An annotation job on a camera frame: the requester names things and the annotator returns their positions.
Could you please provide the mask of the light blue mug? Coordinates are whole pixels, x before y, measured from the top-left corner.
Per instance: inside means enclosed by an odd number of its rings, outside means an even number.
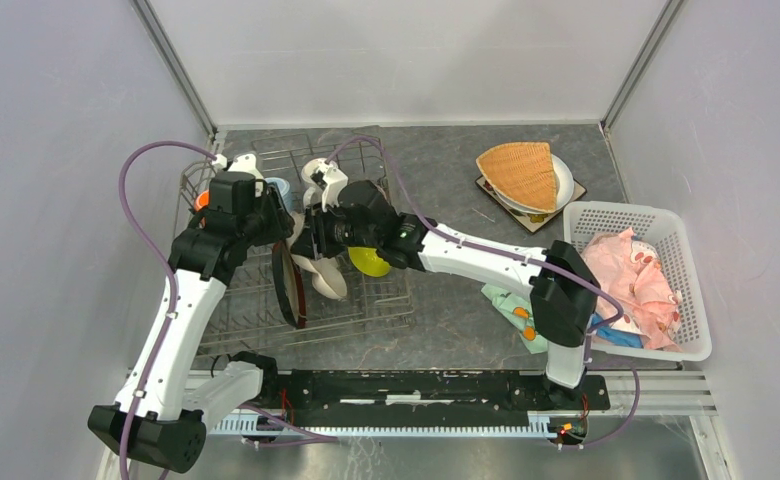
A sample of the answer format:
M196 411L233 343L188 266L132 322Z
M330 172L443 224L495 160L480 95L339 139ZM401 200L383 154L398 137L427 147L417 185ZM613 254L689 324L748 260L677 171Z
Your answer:
M294 209L294 197L290 182L280 177L266 177L265 181L277 189L282 199L282 205L288 212L292 212Z

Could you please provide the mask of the lime green bowl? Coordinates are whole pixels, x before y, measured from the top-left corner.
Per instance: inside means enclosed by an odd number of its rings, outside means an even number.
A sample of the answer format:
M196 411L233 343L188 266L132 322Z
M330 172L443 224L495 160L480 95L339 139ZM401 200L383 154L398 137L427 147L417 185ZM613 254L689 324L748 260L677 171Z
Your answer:
M392 269L391 265L378 255L375 248L349 247L348 255L358 271L373 278L386 276Z

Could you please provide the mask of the white floral mug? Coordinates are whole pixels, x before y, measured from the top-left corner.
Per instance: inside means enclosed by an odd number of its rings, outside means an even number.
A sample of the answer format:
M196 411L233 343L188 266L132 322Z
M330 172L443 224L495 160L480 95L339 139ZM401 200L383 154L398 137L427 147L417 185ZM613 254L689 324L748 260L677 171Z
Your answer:
M301 170L300 178L305 187L302 203L305 208L320 203L326 210L337 204L341 186L340 171L335 161L320 157L308 161Z

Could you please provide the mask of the red-rimmed beige plate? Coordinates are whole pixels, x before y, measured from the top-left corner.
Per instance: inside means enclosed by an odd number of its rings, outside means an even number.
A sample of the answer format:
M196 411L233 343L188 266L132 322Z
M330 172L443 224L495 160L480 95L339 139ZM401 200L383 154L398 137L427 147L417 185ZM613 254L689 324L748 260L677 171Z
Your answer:
M273 245L271 266L282 318L294 329L304 329L307 318L302 276L284 241Z

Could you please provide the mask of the orange mug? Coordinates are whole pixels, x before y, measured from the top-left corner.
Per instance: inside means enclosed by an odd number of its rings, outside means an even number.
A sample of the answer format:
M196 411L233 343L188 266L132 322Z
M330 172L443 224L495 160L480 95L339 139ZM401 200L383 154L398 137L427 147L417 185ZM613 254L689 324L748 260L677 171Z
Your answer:
M209 191L201 192L194 200L194 210L200 211L209 205Z

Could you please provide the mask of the cream divided plate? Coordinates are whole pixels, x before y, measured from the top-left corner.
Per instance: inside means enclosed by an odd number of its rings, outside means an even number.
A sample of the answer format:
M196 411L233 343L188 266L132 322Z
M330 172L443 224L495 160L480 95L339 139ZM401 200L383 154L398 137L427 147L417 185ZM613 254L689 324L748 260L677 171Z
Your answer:
M331 300L342 300L348 295L347 283L336 258L315 257L313 233L303 213L291 212L293 234L286 240L296 265L311 275L313 288Z

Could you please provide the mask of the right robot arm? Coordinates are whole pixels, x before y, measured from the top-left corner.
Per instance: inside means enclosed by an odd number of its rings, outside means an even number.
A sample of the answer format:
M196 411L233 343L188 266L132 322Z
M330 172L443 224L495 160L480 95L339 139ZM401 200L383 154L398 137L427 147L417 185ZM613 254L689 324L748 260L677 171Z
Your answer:
M546 400L568 408L583 396L585 341L604 293L571 244L523 248L468 236L419 213L396 211L370 181L314 185L303 202L303 228L291 250L319 272L343 252L364 248L380 265L457 275L522 296L537 333L549 343Z

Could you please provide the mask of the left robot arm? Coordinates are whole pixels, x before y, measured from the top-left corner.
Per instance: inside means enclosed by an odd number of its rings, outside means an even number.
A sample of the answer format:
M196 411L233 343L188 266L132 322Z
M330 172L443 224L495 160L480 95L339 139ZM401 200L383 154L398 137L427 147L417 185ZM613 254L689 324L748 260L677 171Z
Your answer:
M277 188L251 173L214 176L207 205L173 241L164 299L129 378L111 404L96 405L89 415L89 430L113 453L185 473L232 410L278 399L274 360L248 352L234 355L193 392L186 383L203 333L249 249L292 231Z

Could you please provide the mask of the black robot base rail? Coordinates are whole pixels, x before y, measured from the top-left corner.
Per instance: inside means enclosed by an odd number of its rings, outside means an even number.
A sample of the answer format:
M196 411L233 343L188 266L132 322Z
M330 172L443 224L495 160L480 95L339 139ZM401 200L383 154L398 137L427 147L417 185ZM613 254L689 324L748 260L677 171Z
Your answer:
M605 379L586 375L574 391L520 370L291 370L261 360L254 398L215 428L249 440L539 438L584 429L611 407Z

